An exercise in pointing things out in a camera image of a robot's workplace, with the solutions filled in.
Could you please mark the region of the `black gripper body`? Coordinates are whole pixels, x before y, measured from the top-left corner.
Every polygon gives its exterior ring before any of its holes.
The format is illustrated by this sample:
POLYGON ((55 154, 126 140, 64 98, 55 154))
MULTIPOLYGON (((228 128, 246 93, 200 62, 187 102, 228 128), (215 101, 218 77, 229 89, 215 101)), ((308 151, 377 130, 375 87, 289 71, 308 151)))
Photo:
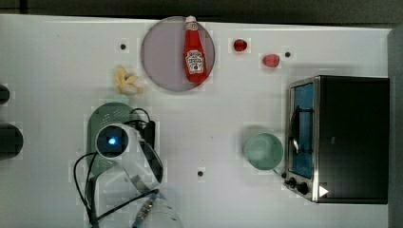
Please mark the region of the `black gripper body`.
POLYGON ((142 138, 152 147, 155 148, 156 139, 156 123, 154 121, 132 120, 125 124, 134 127, 138 130, 142 138))

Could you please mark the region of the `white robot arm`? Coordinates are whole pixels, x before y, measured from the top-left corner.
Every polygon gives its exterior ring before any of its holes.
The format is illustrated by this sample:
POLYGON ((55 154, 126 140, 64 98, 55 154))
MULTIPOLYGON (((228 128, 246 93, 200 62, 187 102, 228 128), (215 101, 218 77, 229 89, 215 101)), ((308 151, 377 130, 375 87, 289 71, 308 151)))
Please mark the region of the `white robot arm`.
POLYGON ((114 165, 94 179, 91 228, 183 228, 158 189, 163 163, 136 128, 109 124, 97 133, 95 146, 114 165))

